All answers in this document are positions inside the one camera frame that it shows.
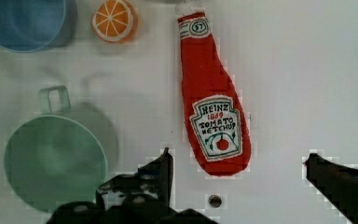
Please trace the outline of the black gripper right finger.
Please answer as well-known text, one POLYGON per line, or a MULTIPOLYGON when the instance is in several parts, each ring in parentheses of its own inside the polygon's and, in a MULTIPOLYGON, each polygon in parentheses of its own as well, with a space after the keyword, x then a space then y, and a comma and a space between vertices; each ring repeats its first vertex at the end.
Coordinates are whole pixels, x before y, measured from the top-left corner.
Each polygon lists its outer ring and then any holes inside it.
POLYGON ((358 224, 358 169, 310 153, 306 178, 352 224, 358 224))

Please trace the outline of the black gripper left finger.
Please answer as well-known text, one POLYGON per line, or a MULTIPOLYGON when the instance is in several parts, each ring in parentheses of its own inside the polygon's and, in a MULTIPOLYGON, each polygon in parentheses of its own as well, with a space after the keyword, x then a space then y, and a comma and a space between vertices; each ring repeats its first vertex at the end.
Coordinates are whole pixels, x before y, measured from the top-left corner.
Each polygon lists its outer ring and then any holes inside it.
POLYGON ((170 208, 173 157, 167 148, 132 175, 116 175, 95 201, 66 203, 46 224, 218 224, 194 209, 170 208))

